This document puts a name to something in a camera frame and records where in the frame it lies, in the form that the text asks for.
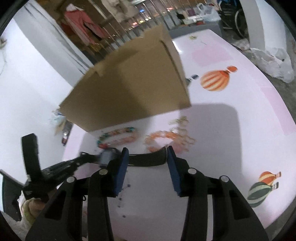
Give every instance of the green hot air balloon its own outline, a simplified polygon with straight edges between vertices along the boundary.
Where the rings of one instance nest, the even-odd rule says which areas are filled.
[[[257,207],[265,200],[271,191],[278,187],[278,182],[272,186],[269,186],[264,182],[257,182],[250,188],[247,201],[251,207]]]

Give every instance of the silver screw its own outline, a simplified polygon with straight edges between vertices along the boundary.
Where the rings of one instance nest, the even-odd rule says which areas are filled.
[[[222,176],[222,177],[221,177],[221,181],[226,183],[226,182],[229,181],[229,177],[227,177],[227,176]]]
[[[72,182],[74,182],[75,181],[75,177],[68,177],[67,178],[67,182],[68,183],[72,183]]]
[[[108,173],[108,170],[107,169],[101,169],[99,170],[99,174],[100,175],[106,175]]]
[[[188,173],[189,173],[189,174],[196,174],[196,169],[194,169],[194,168],[189,168],[189,169],[188,169]]]

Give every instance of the white table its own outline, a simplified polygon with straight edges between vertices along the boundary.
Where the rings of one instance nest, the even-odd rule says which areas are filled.
[[[189,86],[192,107],[132,121],[86,133],[74,125],[64,160],[75,158],[80,151],[98,153],[96,140],[103,132],[134,126],[140,138],[126,145],[130,153],[146,153],[142,140],[146,134],[169,130],[168,122],[187,116],[189,135],[196,144],[189,152],[177,156],[188,161],[206,176],[227,175],[245,198],[250,187],[265,171],[281,172],[279,188],[253,208],[264,227],[270,225],[289,206],[296,195],[296,125],[280,95],[269,80],[239,51],[213,33],[204,30],[174,39],[186,77],[202,76],[212,70],[237,67],[230,74],[227,87],[208,91],[200,79]],[[78,177],[97,170],[94,165],[81,167]],[[110,198],[109,209],[114,234],[128,240],[180,240],[187,198],[173,190],[167,165],[128,167],[122,201]],[[211,240],[212,211],[209,206],[207,240]]]

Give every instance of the hot air balloon print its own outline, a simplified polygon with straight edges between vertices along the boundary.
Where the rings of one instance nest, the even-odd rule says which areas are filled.
[[[215,70],[205,73],[201,79],[201,86],[208,91],[221,91],[229,82],[230,72],[236,72],[237,67],[228,66],[227,70]]]
[[[263,172],[259,177],[259,182],[264,182],[267,185],[272,185],[275,179],[281,177],[281,172],[272,174],[271,172]]]
[[[264,182],[257,182],[250,188],[247,201],[251,207],[257,207],[266,199],[271,191],[277,189],[278,187],[278,182],[272,186],[267,185]]]

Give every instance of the brown cardboard box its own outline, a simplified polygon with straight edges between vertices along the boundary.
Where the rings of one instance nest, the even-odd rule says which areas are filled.
[[[190,107],[179,54],[162,26],[126,42],[90,69],[61,103],[86,131]]]

